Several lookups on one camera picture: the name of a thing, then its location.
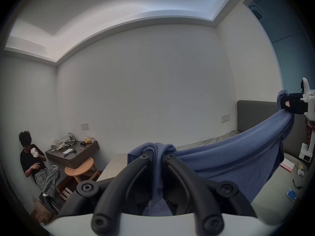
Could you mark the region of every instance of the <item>wall socket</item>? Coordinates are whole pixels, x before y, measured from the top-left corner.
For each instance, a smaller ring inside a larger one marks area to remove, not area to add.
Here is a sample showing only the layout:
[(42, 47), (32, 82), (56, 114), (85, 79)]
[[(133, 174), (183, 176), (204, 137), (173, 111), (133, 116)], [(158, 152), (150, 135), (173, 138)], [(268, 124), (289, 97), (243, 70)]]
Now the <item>wall socket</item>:
[(81, 124), (81, 129), (82, 130), (89, 129), (89, 124), (87, 124), (87, 123)]
[(230, 120), (230, 115), (226, 115), (226, 116), (222, 116), (221, 117), (221, 122), (225, 122), (225, 121), (228, 121)]

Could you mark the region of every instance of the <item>man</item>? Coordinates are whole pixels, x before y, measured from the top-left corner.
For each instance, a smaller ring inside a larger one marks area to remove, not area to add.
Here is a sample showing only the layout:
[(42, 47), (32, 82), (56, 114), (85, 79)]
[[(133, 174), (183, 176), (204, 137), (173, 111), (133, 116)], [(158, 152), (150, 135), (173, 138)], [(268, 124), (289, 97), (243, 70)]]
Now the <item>man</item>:
[[(20, 155), (21, 165), (26, 177), (33, 176), (35, 183), (42, 191), (43, 202), (47, 209), (52, 214), (57, 214), (57, 211), (51, 204), (53, 201), (59, 208), (61, 208), (61, 201), (55, 197), (55, 185), (60, 177), (59, 167), (53, 165), (47, 168), (44, 164), (46, 158), (44, 153), (32, 143), (31, 135), (28, 131), (19, 134), (19, 140), (24, 147)], [(32, 155), (31, 150), (35, 148), (35, 153)]]

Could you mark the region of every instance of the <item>white robot part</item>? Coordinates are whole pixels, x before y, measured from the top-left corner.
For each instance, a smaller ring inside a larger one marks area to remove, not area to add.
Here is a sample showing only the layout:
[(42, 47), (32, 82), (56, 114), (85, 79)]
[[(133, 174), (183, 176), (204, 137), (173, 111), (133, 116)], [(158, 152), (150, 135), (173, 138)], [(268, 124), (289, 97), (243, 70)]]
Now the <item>white robot part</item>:
[[(305, 112), (304, 115), (307, 118), (307, 124), (311, 127), (310, 121), (315, 121), (315, 90), (310, 89), (310, 86), (306, 78), (303, 78), (303, 87), (304, 87), (304, 94), (301, 100), (303, 100), (304, 102), (307, 102), (308, 104), (307, 112)], [(313, 157), (314, 144), (315, 144), (315, 130), (312, 130), (310, 144), (309, 145), (304, 144), (304, 143), (302, 144), (299, 158), (307, 162), (310, 162), (310, 160)]]
[[(91, 228), (93, 214), (69, 216), (57, 218), (55, 221), (44, 226), (54, 236), (97, 236)], [(267, 236), (278, 229), (279, 225), (267, 225), (258, 218), (222, 214), (225, 227), (220, 236)], [(194, 214), (184, 214), (168, 217), (136, 216), (122, 213), (120, 227), (117, 236), (140, 236), (140, 235), (180, 235), (194, 236)]]

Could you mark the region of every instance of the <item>hand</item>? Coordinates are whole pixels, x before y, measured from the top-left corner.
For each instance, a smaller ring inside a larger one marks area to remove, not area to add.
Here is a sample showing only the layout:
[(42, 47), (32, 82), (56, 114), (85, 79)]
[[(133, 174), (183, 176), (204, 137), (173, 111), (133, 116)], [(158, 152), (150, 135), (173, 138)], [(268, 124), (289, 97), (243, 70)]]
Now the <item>hand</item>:
[(40, 163), (34, 163), (34, 164), (31, 166), (31, 169), (33, 169), (33, 170), (39, 170), (39, 169), (40, 169)]

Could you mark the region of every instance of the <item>recessed ceiling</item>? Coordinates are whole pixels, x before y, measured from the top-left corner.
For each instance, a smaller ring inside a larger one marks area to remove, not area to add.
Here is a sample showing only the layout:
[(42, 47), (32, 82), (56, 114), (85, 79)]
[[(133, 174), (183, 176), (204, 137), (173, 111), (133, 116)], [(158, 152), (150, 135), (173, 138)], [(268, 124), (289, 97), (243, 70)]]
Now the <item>recessed ceiling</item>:
[(18, 15), (5, 50), (56, 63), (79, 46), (105, 37), (105, 32), (114, 34), (113, 29), (128, 24), (134, 28), (135, 22), (145, 21), (139, 24), (145, 26), (165, 23), (162, 19), (172, 19), (171, 23), (187, 19), (216, 26), (228, 1), (30, 0)]

